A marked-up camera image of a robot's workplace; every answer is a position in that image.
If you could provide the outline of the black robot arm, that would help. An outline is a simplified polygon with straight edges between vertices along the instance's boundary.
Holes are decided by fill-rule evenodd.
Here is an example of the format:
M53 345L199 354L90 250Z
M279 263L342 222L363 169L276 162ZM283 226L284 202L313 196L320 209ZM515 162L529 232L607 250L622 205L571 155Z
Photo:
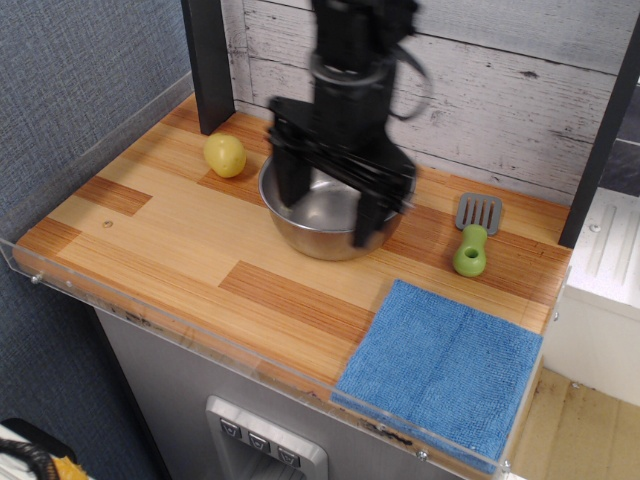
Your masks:
M414 1L315 1L312 102L274 97L272 162L285 206L303 199L319 170L359 192L353 245L362 248L401 212L416 167L388 137L396 67L413 34Z

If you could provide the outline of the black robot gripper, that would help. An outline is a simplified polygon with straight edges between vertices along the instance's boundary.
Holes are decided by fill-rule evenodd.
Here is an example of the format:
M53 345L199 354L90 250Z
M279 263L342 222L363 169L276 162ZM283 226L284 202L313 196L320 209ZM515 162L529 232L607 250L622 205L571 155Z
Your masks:
M354 248L380 248L391 237L412 189L415 167L386 134L397 61L391 54L341 70L313 54L313 101L269 102L281 201L291 207L309 192L311 167L358 190Z

